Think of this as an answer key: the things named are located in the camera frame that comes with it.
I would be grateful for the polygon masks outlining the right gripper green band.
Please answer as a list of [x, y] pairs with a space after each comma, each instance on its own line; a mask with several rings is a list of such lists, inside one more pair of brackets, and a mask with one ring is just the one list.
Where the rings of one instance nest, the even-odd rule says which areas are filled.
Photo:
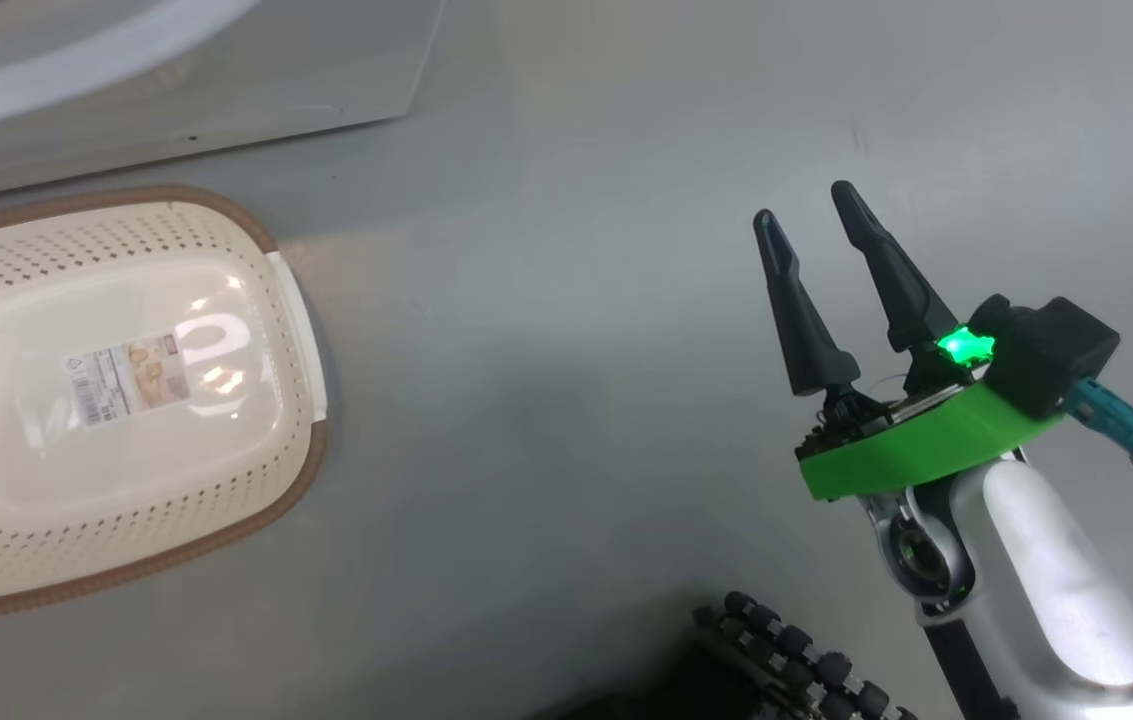
[[[976, 334], [940, 299], [931, 283], [846, 179], [830, 184], [830, 200], [850, 245], [866, 259], [880, 297], [892, 350], [937, 342], [942, 359], [972, 370], [976, 381], [949, 386], [910, 407], [872, 437], [835, 446], [809, 439], [796, 450], [800, 474], [817, 501], [881, 495], [949, 477], [1010, 454], [1042, 437], [1063, 415], [1032, 420], [982, 381], [994, 338]], [[791, 391], [837, 398], [860, 376], [857, 359], [841, 350], [800, 278], [800, 263], [770, 209], [753, 215], [773, 323]]]

